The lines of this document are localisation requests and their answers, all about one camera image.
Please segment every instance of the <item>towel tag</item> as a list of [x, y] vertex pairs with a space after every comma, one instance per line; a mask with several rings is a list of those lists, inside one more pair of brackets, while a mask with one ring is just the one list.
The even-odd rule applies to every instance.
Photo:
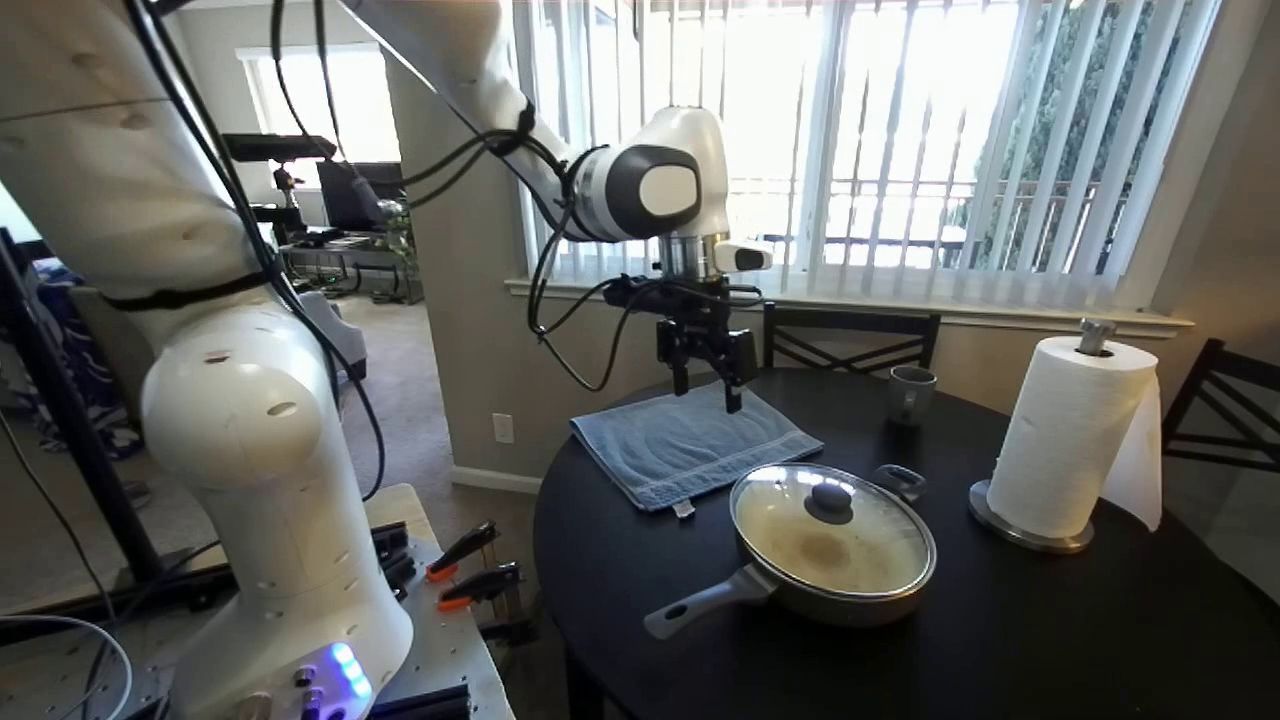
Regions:
[[676, 518], [680, 518], [681, 520], [694, 514], [694, 503], [689, 502], [687, 497], [672, 505], [671, 509], [676, 511]]

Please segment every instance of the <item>round table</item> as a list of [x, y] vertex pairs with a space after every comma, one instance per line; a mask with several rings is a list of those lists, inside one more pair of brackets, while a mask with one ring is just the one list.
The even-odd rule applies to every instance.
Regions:
[[861, 477], [897, 462], [928, 478], [915, 509], [938, 565], [919, 610], [851, 630], [767, 603], [654, 639], [646, 614], [746, 561], [728, 488], [696, 498], [686, 520], [641, 512], [571, 438], [538, 497], [534, 553], [575, 720], [600, 716], [602, 691], [645, 720], [1280, 712], [1280, 641], [1265, 609], [1176, 519], [1148, 533], [1100, 502], [1083, 553], [1024, 550], [966, 503], [991, 477], [1007, 416], [938, 393], [923, 425], [904, 430], [884, 421], [878, 378], [778, 369], [750, 387], [826, 443], [809, 460]]

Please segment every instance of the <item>black chair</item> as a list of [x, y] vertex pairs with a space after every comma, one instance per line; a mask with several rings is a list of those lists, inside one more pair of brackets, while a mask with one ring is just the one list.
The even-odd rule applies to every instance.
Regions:
[[[847, 370], [870, 374], [877, 370], [916, 363], [928, 368], [938, 342], [942, 315], [887, 315], [879, 313], [845, 313], [837, 310], [805, 310], [764, 304], [764, 366], [773, 366], [773, 354], [786, 355], [796, 363], [818, 370]], [[914, 336], [899, 343], [837, 357], [814, 347], [782, 328], [820, 328]]]
[[[1201, 350], [1199, 357], [1192, 365], [1187, 380], [1178, 391], [1178, 396], [1169, 406], [1165, 420], [1161, 424], [1162, 447], [1161, 451], [1167, 457], [1183, 457], [1187, 460], [1201, 460], [1204, 462], [1217, 462], [1221, 465], [1234, 465], [1252, 470], [1265, 470], [1280, 473], [1280, 443], [1267, 441], [1244, 418], [1252, 415], [1280, 437], [1280, 419], [1275, 414], [1265, 410], [1256, 401], [1240, 392], [1239, 388], [1226, 382], [1224, 378], [1243, 380], [1248, 384], [1280, 391], [1280, 366], [1245, 357], [1226, 350], [1226, 343], [1217, 338], [1210, 338]], [[1217, 392], [1210, 392], [1212, 387]], [[1202, 433], [1184, 433], [1179, 430], [1192, 402], [1199, 398], [1216, 413], [1226, 424], [1231, 425], [1238, 437], [1208, 436]], [[1202, 450], [1187, 450], [1185, 447], [1172, 447], [1199, 445], [1217, 448], [1231, 448], [1254, 451], [1265, 459], [1249, 459], [1224, 455], [1220, 452], [1204, 452]]]

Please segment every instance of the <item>vertical blinds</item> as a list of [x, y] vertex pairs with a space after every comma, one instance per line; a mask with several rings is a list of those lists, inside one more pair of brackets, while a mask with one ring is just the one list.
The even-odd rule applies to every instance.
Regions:
[[[740, 279], [772, 297], [1106, 306], [1220, 1], [529, 0], [517, 63], [584, 147], [719, 113], [732, 232], [776, 254]], [[563, 243], [553, 278], [655, 258]]]

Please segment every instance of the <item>blue towel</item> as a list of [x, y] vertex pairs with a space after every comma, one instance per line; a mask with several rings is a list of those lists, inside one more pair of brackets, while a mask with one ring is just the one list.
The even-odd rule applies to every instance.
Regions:
[[748, 470], [822, 450], [751, 391], [724, 411], [712, 383], [684, 397], [664, 395], [573, 418], [573, 434], [640, 510], [662, 510], [727, 486]]

